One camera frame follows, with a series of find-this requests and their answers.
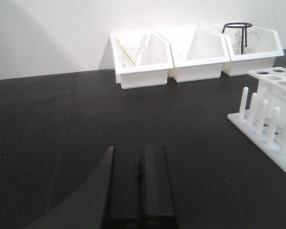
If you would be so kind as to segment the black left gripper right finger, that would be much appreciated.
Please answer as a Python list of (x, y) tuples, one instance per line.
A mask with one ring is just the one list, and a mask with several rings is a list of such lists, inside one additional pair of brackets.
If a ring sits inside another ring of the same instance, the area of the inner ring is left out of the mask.
[(163, 145), (145, 145), (141, 181), (144, 229), (174, 229), (176, 217)]

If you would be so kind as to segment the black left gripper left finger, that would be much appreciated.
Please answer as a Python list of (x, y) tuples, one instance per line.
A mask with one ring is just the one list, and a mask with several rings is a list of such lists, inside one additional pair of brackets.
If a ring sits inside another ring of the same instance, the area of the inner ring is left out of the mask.
[(136, 152), (132, 146), (114, 149), (109, 228), (140, 227), (139, 181)]

